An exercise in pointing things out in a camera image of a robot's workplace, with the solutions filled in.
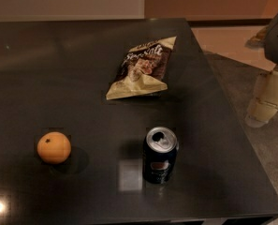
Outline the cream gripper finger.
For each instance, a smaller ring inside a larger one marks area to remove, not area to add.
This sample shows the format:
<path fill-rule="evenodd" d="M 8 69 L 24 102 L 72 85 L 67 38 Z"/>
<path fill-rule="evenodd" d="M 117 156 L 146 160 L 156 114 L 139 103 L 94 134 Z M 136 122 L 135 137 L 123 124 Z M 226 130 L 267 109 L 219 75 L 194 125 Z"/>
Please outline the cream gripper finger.
<path fill-rule="evenodd" d="M 261 128 L 278 113 L 278 66 L 257 76 L 253 97 L 249 102 L 245 123 Z"/>

